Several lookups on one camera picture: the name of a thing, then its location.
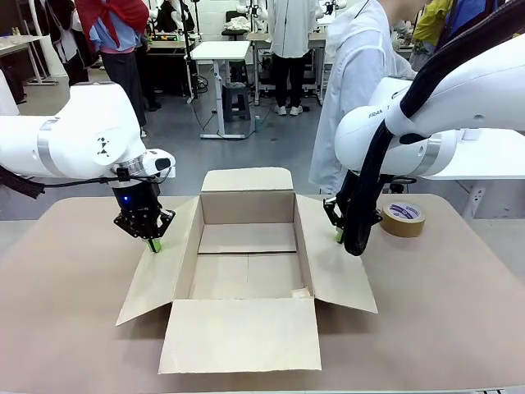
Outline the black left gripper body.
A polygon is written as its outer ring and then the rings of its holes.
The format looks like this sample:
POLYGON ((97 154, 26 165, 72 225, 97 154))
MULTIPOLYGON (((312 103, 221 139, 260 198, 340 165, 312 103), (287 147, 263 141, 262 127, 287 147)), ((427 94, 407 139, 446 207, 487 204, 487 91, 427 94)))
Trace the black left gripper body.
POLYGON ((160 188, 156 182, 139 181, 132 186, 113 188, 112 192, 124 216, 132 213, 158 216, 161 211, 160 188))

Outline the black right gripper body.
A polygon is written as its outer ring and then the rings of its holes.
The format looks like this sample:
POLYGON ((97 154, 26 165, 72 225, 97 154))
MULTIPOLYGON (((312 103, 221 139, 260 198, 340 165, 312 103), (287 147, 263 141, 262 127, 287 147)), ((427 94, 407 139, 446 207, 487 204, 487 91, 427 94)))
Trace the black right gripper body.
POLYGON ((336 194, 336 203, 341 213, 346 213, 348 203, 352 198, 359 176, 351 171, 347 171, 340 191, 336 194))

